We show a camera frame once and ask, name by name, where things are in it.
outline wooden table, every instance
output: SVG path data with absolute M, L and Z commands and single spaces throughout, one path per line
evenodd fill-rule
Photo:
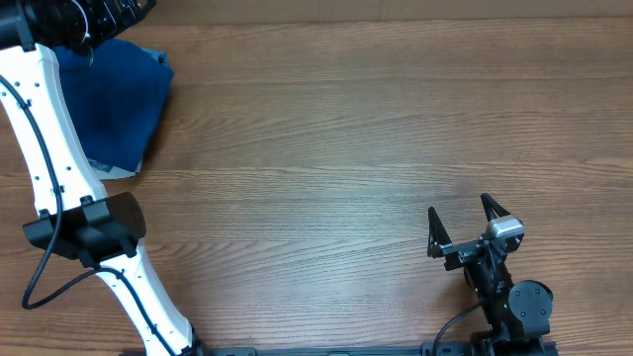
M 633 347 L 633 19 L 136 27 L 176 72 L 132 191 L 153 265 L 213 346 L 416 345 L 474 301 L 426 257 L 490 192 L 526 225 L 515 281 L 555 294 L 564 355 Z M 0 120 L 0 354 L 142 346 L 98 279 L 37 311 L 26 165 Z M 82 271 L 54 257 L 35 297 Z M 446 339 L 485 328 L 480 313 Z

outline black bracket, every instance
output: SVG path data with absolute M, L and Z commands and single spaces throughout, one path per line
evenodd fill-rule
M 82 199 L 82 206 L 62 212 L 61 230 L 53 253 L 70 260 L 79 259 L 84 267 L 97 268 L 101 261 L 126 254 L 136 255 L 138 240 L 145 236 L 145 220 L 132 193 L 93 202 Z M 47 249 L 57 215 L 23 226 L 29 242 Z
M 428 257 L 445 257 L 447 271 L 477 261 L 486 249 L 491 249 L 498 260 L 516 251 L 523 240 L 523 223 L 499 205 L 488 193 L 482 194 L 482 204 L 488 225 L 474 241 L 454 245 L 434 208 L 428 209 Z
M 470 342 L 440 342 L 437 347 L 437 356 L 474 356 Z M 431 356 L 433 343 L 424 342 L 419 348 L 420 356 Z

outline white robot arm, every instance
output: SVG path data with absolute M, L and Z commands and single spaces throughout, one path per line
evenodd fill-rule
M 84 17 L 92 11 L 86 4 L 74 0 L 51 3 L 71 6 L 74 14 L 80 13 Z M 7 19 L 6 14 L 15 10 L 15 14 L 23 15 L 23 18 L 22 21 L 12 18 L 16 22 L 14 28 L 20 30 L 22 26 L 24 31 L 24 22 L 27 22 L 28 27 L 33 29 L 33 24 L 25 21 L 28 19 L 24 15 L 24 6 L 22 1 L 17 1 L 10 8 L 1 8 L 0 17 Z M 88 18 L 84 20 L 82 24 L 89 24 Z M 54 52 L 40 44 L 36 31 L 29 34 L 35 43 L 25 41 L 24 33 L 16 34 L 11 40 L 11 36 L 7 36 L 6 23 L 0 24 L 0 43 L 4 48 L 0 50 L 0 75 L 9 87 L 0 86 L 0 101 L 27 161 L 36 211 L 41 218 L 25 225 L 27 238 L 37 247 L 50 247 L 52 253 L 79 259 L 85 267 L 92 267 L 93 270 L 84 275 L 96 274 L 114 292 L 138 330 L 146 355 L 193 354 L 194 331 L 187 318 L 169 299 L 147 256 L 142 238 L 144 220 L 136 200 L 130 193 L 109 198 L 84 155 L 63 99 Z M 90 35 L 86 30 L 81 32 L 84 38 L 78 46 L 83 45 L 86 35 Z M 44 140 L 53 175 L 49 174 L 28 112 L 32 114 Z M 50 177 L 56 177 L 59 192 L 55 192 Z M 61 204 L 57 201 L 58 197 L 61 197 Z M 53 243 L 49 245 L 54 229 L 59 229 L 58 234 L 61 234 L 56 246 L 52 246 Z M 47 255 L 41 264 L 42 269 L 46 260 Z M 36 272 L 35 282 L 39 278 L 38 272 L 42 271 Z M 48 300 L 29 305 L 29 294 L 26 293 L 29 309 L 56 297 L 53 294 Z

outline blue cloth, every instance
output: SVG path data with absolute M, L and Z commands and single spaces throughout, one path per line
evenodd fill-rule
M 64 47 L 55 53 L 68 113 L 86 156 L 134 172 L 160 121 L 173 71 L 119 40 L 99 46 L 92 64 L 90 57 Z

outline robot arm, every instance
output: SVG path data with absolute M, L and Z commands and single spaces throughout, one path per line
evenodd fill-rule
M 57 210 L 44 156 L 25 110 L 9 90 L 0 91 L 0 101 L 33 182 L 40 219 L 24 226 L 30 243 L 47 249 L 55 222 L 63 216 L 52 253 L 94 268 L 91 272 L 109 286 L 128 313 L 147 355 L 185 355 L 193 350 L 194 332 L 149 261 L 142 212 L 130 193 L 108 197 L 94 175 L 64 102 L 57 59 L 43 45 L 92 50 L 142 19 L 150 8 L 133 4 L 108 0 L 90 5 L 75 0 L 0 3 L 0 75 L 27 103 L 40 128 L 60 188 L 62 212 Z M 108 17 L 96 17 L 105 13 Z M 88 31 L 91 24 L 95 31 Z
M 475 291 L 477 306 L 483 308 L 490 326 L 490 330 L 473 333 L 470 343 L 457 348 L 470 355 L 556 356 L 555 343 L 543 341 L 543 335 L 550 332 L 552 291 L 536 281 L 514 284 L 505 267 L 507 255 L 523 241 L 523 223 L 488 194 L 482 195 L 482 203 L 486 231 L 478 239 L 460 244 L 453 244 L 435 210 L 428 210 L 428 257 L 445 258 L 447 271 L 464 268 L 466 282 Z M 433 356 L 438 354 L 442 332 L 435 342 L 422 344 Z

